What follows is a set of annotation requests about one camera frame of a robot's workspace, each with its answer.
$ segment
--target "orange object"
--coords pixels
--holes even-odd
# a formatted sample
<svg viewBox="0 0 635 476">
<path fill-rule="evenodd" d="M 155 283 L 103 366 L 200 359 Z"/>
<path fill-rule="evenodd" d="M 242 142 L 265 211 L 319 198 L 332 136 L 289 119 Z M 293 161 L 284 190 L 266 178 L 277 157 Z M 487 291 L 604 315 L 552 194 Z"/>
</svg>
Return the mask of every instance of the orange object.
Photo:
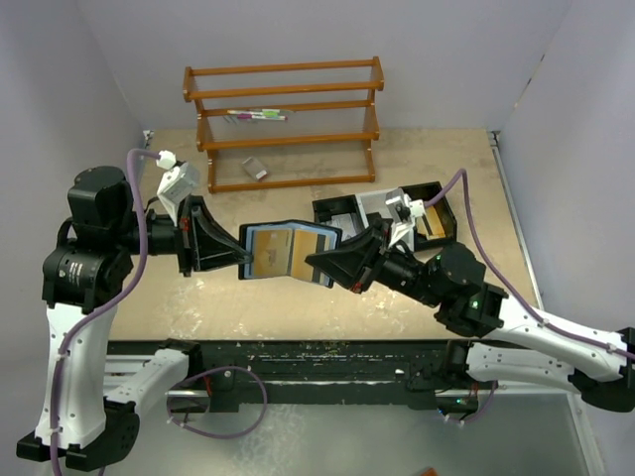
<svg viewBox="0 0 635 476">
<path fill-rule="evenodd" d="M 211 381 L 209 377 L 203 377 L 202 379 L 205 380 L 205 389 L 207 390 L 207 394 L 211 397 Z"/>
<path fill-rule="evenodd" d="M 351 82 L 325 82 L 318 84 L 290 84 L 263 87 L 245 87 L 235 89 L 200 90 L 196 83 L 196 78 L 201 76 L 215 76 L 224 74 L 257 74 L 264 72 L 281 71 L 307 71 L 312 69 L 334 69 L 334 68 L 370 68 L 370 78 L 368 81 Z M 372 157 L 372 141 L 379 139 L 379 124 L 375 112 L 375 91 L 383 90 L 384 74 L 379 58 L 349 61 L 323 61 L 323 62 L 302 62 L 295 64 L 265 64 L 259 66 L 230 66 L 213 67 L 205 69 L 192 69 L 186 67 L 183 82 L 183 96 L 186 102 L 193 102 L 196 107 L 196 147 L 200 152 L 207 152 L 208 161 L 208 184 L 211 193 L 220 191 L 254 190 L 264 188 L 279 188 L 286 186 L 300 185 L 322 185 L 333 183 L 353 183 L 363 181 L 375 181 L 375 166 Z M 365 100 L 342 100 L 342 101 L 322 101 L 322 102 L 302 102 L 290 104 L 257 105 L 257 106 L 237 106 L 223 108 L 206 109 L 203 100 L 240 98 L 248 96 L 263 96 L 269 94 L 304 94 L 321 92 L 341 92 L 367 90 Z M 314 134 L 304 136 L 282 136 L 265 137 L 243 140 L 215 140 L 211 131 L 210 118 L 225 116 L 232 109 L 283 109 L 293 112 L 308 112 L 320 110 L 337 110 L 363 108 L 364 120 L 361 131 L 341 132 L 337 134 Z M 225 149 L 248 148 L 248 147 L 269 147 L 288 146 L 298 144 L 321 144 L 332 142 L 359 141 L 361 143 L 366 162 L 366 174 L 359 176 L 329 177 L 329 178 L 302 178 L 294 180 L 282 180 L 237 184 L 216 184 L 216 162 L 219 160 L 218 151 Z"/>
</svg>

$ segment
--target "wooden shelf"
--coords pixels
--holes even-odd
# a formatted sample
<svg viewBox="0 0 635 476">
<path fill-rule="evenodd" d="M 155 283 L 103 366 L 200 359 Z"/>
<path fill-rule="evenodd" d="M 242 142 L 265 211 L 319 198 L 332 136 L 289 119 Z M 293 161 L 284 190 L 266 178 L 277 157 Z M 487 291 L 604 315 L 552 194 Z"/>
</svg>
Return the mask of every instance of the wooden shelf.
<svg viewBox="0 0 635 476">
<path fill-rule="evenodd" d="M 340 68 L 369 68 L 370 78 L 367 81 L 337 81 L 310 84 L 282 84 L 269 85 L 262 87 L 240 87 L 230 89 L 199 89 L 196 78 L 200 76 L 217 76 L 228 74 L 254 74 L 288 71 L 307 71 L 313 69 L 340 69 Z M 316 185 L 329 183 L 346 183 L 360 181 L 374 181 L 375 167 L 372 160 L 371 141 L 379 139 L 379 125 L 375 111 L 375 92 L 384 88 L 384 75 L 381 68 L 379 58 L 349 61 L 325 61 L 325 62 L 303 62 L 294 64 L 266 64 L 257 66 L 229 66 L 216 68 L 192 69 L 186 67 L 183 95 L 186 102 L 193 102 L 196 108 L 197 128 L 196 128 L 196 147 L 201 152 L 207 152 L 208 157 L 208 188 L 209 191 L 235 191 L 235 190 L 251 190 L 276 188 L 284 186 L 299 185 Z M 340 101 L 319 101 L 319 102 L 301 102 L 301 103 L 276 103 L 267 105 L 252 105 L 233 107 L 212 107 L 206 108 L 204 100 L 219 100 L 227 98 L 239 98 L 250 96 L 267 96 L 267 95 L 285 95 L 285 94 L 304 94 L 304 93 L 322 93 L 322 92 L 345 92 L 365 90 L 365 99 L 340 100 Z M 329 111 L 344 109 L 359 109 L 363 112 L 362 124 L 357 127 L 342 127 L 341 131 L 325 133 L 324 131 L 304 132 L 298 134 L 278 134 L 278 131 L 271 132 L 261 137 L 258 134 L 250 134 L 248 137 L 222 139 L 222 135 L 216 137 L 212 133 L 210 122 L 217 120 L 218 117 L 226 116 L 231 109 L 255 110 L 255 109 L 284 109 L 301 114 L 311 114 L 312 111 Z M 285 128 L 286 123 L 279 124 Z M 337 178 L 304 178 L 298 180 L 283 180 L 264 182 L 240 183 L 233 185 L 217 185 L 215 180 L 215 163 L 218 158 L 218 151 L 224 149 L 237 149 L 249 147 L 270 147 L 270 146 L 288 146 L 298 144 L 319 144 L 332 142 L 359 141 L 364 149 L 366 158 L 367 174 L 361 176 L 337 177 Z"/>
</svg>

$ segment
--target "white wall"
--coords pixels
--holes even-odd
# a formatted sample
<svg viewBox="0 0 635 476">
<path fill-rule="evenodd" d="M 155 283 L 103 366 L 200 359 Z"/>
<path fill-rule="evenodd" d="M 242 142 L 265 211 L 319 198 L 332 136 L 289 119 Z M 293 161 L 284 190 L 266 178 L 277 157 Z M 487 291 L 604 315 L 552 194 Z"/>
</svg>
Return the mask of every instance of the white wall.
<svg viewBox="0 0 635 476">
<path fill-rule="evenodd" d="M 379 56 L 384 127 L 511 113 L 571 0 L 78 0 L 142 125 L 194 126 L 194 67 Z"/>
<path fill-rule="evenodd" d="M 41 411 L 42 263 L 74 176 L 123 165 L 143 137 L 74 0 L 0 1 L 0 473 L 33 474 L 17 440 Z"/>
<path fill-rule="evenodd" d="M 505 124 L 501 155 L 547 310 L 635 326 L 635 3 L 575 0 Z M 610 474 L 635 416 L 592 412 Z"/>
</svg>

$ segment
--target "cable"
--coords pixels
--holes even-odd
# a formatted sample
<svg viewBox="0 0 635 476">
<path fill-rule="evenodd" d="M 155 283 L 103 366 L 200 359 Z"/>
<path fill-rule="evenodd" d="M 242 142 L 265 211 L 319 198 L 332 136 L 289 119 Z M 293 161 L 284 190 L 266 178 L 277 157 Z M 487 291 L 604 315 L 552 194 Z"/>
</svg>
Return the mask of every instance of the cable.
<svg viewBox="0 0 635 476">
<path fill-rule="evenodd" d="M 62 370 L 64 368 L 64 361 L 68 357 L 68 349 L 72 343 L 74 337 L 85 328 L 90 322 L 97 319 L 104 312 L 112 309 L 115 305 L 128 297 L 132 290 L 139 284 L 143 272 L 146 269 L 146 261 L 148 260 L 148 230 L 146 229 L 146 220 L 143 212 L 143 200 L 141 199 L 141 192 L 139 190 L 139 184 L 137 181 L 137 175 L 135 173 L 135 163 L 142 157 L 149 157 L 155 160 L 161 158 L 161 156 L 155 152 L 146 151 L 144 149 L 132 149 L 128 152 L 126 157 L 126 169 L 128 172 L 128 181 L 132 190 L 132 197 L 134 202 L 135 213 L 137 214 L 137 225 L 139 226 L 139 263 L 137 270 L 132 281 L 128 286 L 117 296 L 111 299 L 106 304 L 96 308 L 93 312 L 87 315 L 74 325 L 66 334 L 58 350 L 60 358 L 56 362 L 55 369 L 53 371 L 53 378 L 51 380 L 51 409 L 50 409 L 50 426 L 51 426 L 51 465 L 53 466 L 53 474 L 55 476 L 64 476 L 62 468 L 60 467 L 60 459 L 58 457 L 59 448 L 59 435 L 58 424 L 60 417 L 60 398 L 62 393 Z M 103 476 L 105 468 L 101 468 L 99 476 Z"/>
<path fill-rule="evenodd" d="M 144 214 L 148 211 L 148 209 L 150 208 L 150 205 L 152 205 L 153 203 L 157 201 L 159 201 L 159 198 L 156 195 L 150 198 L 148 202 L 146 203 L 146 207 L 143 210 Z"/>
<path fill-rule="evenodd" d="M 256 374 L 254 374 L 251 370 L 245 369 L 243 367 L 237 367 L 235 365 L 227 365 L 227 366 L 224 366 L 224 367 L 216 367 L 215 369 L 206 370 L 205 372 L 201 372 L 198 375 L 194 375 L 193 377 L 189 377 L 188 379 L 185 379 L 182 382 L 176 384 L 175 387 L 177 387 L 179 385 L 192 384 L 193 382 L 195 382 L 198 379 L 202 379 L 204 377 L 207 377 L 207 376 L 210 376 L 210 375 L 214 375 L 214 374 L 225 373 L 225 372 L 228 372 L 228 371 L 229 372 L 231 372 L 231 371 L 243 372 L 243 373 L 247 374 L 249 377 L 251 377 L 252 379 L 254 379 L 256 381 L 256 383 L 258 384 L 258 387 L 260 387 L 260 391 L 262 392 L 262 411 L 258 415 L 258 418 L 256 419 L 256 421 L 251 426 L 248 426 L 247 428 L 245 428 L 245 429 L 243 429 L 241 431 L 238 431 L 236 433 L 228 433 L 228 434 L 211 433 L 211 432 L 208 432 L 208 431 L 203 431 L 202 429 L 194 428 L 193 426 L 189 426 L 188 424 L 186 424 L 181 419 L 176 419 L 174 414 L 172 413 L 172 410 L 170 410 L 170 406 L 167 406 L 168 417 L 170 418 L 168 420 L 168 422 L 172 422 L 172 423 L 178 425 L 179 427 L 181 427 L 183 429 L 186 429 L 187 431 L 191 431 L 192 433 L 196 433 L 196 434 L 199 434 L 201 436 L 205 436 L 207 438 L 215 438 L 215 439 L 239 438 L 241 436 L 244 436 L 246 434 L 251 433 L 254 429 L 256 429 L 256 427 L 258 427 L 258 425 L 260 424 L 262 419 L 265 417 L 265 413 L 267 412 L 267 405 L 268 405 L 267 404 L 267 389 L 265 388 L 265 384 L 260 379 L 260 377 L 258 377 Z"/>
<path fill-rule="evenodd" d="M 598 340 L 590 339 L 582 335 L 577 335 L 572 332 L 568 332 L 567 330 L 560 329 L 559 327 L 549 322 L 545 322 L 545 319 L 542 316 L 540 316 L 531 307 L 531 305 L 520 295 L 520 293 L 516 290 L 516 288 L 512 286 L 512 284 L 503 276 L 503 274 L 500 271 L 498 271 L 498 269 L 494 266 L 492 261 L 489 259 L 489 257 L 485 253 L 485 250 L 483 249 L 483 246 L 480 240 L 478 239 L 478 235 L 476 234 L 476 227 L 474 226 L 474 217 L 472 216 L 472 210 L 469 204 L 469 188 L 467 186 L 467 171 L 465 169 L 459 169 L 458 172 L 454 174 L 454 177 L 451 178 L 451 180 L 442 188 L 442 190 L 437 195 L 435 195 L 431 200 L 426 201 L 424 203 L 424 207 L 428 208 L 430 206 L 435 205 L 439 200 L 441 200 L 449 192 L 449 190 L 456 184 L 456 182 L 460 178 L 463 178 L 463 191 L 464 191 L 463 195 L 465 199 L 465 213 L 467 215 L 467 223 L 469 225 L 469 231 L 472 235 L 472 238 L 474 239 L 474 244 L 476 245 L 476 248 L 478 249 L 478 253 L 483 258 L 483 261 L 485 261 L 489 269 L 492 270 L 494 275 L 496 275 L 496 277 L 501 281 L 501 283 L 505 285 L 505 287 L 509 290 L 511 295 L 518 300 L 518 302 L 525 308 L 525 310 L 538 322 L 540 322 L 541 324 L 544 324 L 545 327 L 554 331 L 556 334 L 561 335 L 562 337 L 566 337 L 568 339 L 575 340 L 577 342 L 582 342 L 584 344 L 599 347 L 600 349 L 604 349 L 608 352 L 614 352 L 618 355 L 621 355 L 622 357 L 625 357 L 626 359 L 629 359 L 635 362 L 635 354 L 632 352 L 628 352 L 622 349 L 616 349 L 612 345 L 606 342 L 600 342 Z"/>
<path fill-rule="evenodd" d="M 415 258 L 415 255 L 413 255 L 413 252 L 410 248 L 408 248 L 408 245 L 406 244 L 406 242 L 404 240 L 399 240 L 397 243 L 395 243 L 396 246 L 401 246 L 402 251 L 409 256 L 410 258 Z"/>
<path fill-rule="evenodd" d="M 442 416 L 442 418 L 445 421 L 451 421 L 451 422 L 459 424 L 461 426 L 463 426 L 466 423 L 474 423 L 475 421 L 480 419 L 485 414 L 487 409 L 489 409 L 491 407 L 492 402 L 494 401 L 494 394 L 496 392 L 496 389 L 498 389 L 498 381 L 492 382 L 492 388 L 489 391 L 489 395 L 487 396 L 487 400 L 485 400 L 485 403 L 476 411 L 475 414 L 472 414 L 470 416 L 463 416 L 460 419 L 450 418 L 449 415 Z"/>
<path fill-rule="evenodd" d="M 209 377 L 205 376 L 202 379 L 205 381 L 205 389 L 207 390 L 207 396 L 211 397 L 211 382 L 209 381 Z"/>
<path fill-rule="evenodd" d="M 447 391 L 449 391 L 449 390 L 452 390 L 453 388 L 454 388 L 454 386 L 453 386 L 453 385 L 450 385 L 450 386 L 449 386 L 449 387 L 447 387 L 446 389 L 435 391 L 435 395 L 444 394 L 445 392 L 447 392 Z"/>
</svg>

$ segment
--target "beige table surface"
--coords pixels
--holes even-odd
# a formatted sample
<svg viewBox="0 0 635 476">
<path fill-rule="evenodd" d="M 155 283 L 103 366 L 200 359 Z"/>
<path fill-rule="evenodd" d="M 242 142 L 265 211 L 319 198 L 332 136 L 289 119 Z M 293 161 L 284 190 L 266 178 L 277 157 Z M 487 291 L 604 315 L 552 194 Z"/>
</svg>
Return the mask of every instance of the beige table surface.
<svg viewBox="0 0 635 476">
<path fill-rule="evenodd" d="M 358 145 L 298 146 L 232 151 L 218 162 L 219 182 L 249 177 L 240 160 L 253 155 L 272 178 L 347 175 L 363 171 Z M 215 219 L 237 236 L 242 223 L 305 219 L 313 221 L 312 200 L 439 180 L 457 169 L 469 175 L 472 209 L 479 236 L 493 262 L 530 301 L 535 301 L 484 130 L 398 129 L 382 131 L 373 143 L 377 181 L 273 190 L 207 193 L 206 155 L 194 146 L 194 131 L 156 131 L 151 149 L 168 149 L 196 165 Z M 161 171 L 149 163 L 142 179 L 144 199 L 154 195 Z M 475 250 L 467 228 L 459 184 L 447 199 L 458 221 L 458 240 Z M 422 260 L 432 252 L 418 253 Z M 499 284 L 488 271 L 487 280 Z M 435 311 L 379 284 L 362 296 L 338 286 L 332 290 L 291 278 L 241 281 L 236 267 L 184 278 L 176 257 L 151 257 L 135 292 L 119 307 L 111 339 L 423 339 L 449 338 Z"/>
</svg>

